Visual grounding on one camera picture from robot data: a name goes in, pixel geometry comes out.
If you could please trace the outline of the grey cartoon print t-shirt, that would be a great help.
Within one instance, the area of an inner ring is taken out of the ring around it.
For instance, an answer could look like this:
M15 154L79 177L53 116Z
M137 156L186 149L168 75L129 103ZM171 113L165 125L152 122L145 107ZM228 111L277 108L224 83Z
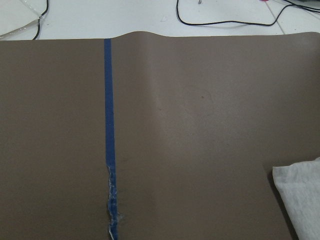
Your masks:
M300 240L320 238L320 159L272 168L274 184Z

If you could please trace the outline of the blue tape grid lines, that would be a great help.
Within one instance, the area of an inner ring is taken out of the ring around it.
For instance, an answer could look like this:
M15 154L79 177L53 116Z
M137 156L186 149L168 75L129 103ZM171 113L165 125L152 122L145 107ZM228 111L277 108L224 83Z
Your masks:
M104 103L105 103L105 161L109 173L107 209L110 216L108 232L112 240L118 237L118 203L114 129L114 95L112 75L112 42L105 39L104 43Z

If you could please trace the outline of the clear plastic bag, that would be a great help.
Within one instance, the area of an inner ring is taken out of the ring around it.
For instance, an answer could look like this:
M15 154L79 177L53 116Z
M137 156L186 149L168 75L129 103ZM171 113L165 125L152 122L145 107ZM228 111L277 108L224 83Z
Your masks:
M19 31L36 25L35 40L40 33L41 21L47 14L49 0L1 0L0 1L0 38L3 39Z

